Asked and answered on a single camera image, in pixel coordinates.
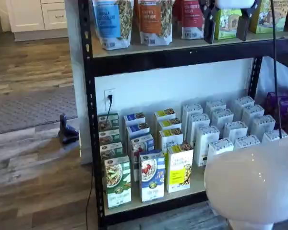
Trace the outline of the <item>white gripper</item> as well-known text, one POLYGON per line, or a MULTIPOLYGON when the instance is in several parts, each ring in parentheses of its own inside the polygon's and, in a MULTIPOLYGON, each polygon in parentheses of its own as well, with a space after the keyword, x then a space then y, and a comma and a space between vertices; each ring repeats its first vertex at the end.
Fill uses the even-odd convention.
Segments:
POLYGON ((257 0, 199 0, 200 9, 204 17, 204 40, 212 44, 215 35, 216 14, 220 9, 241 9, 236 37, 246 41, 248 28, 255 10, 257 0))

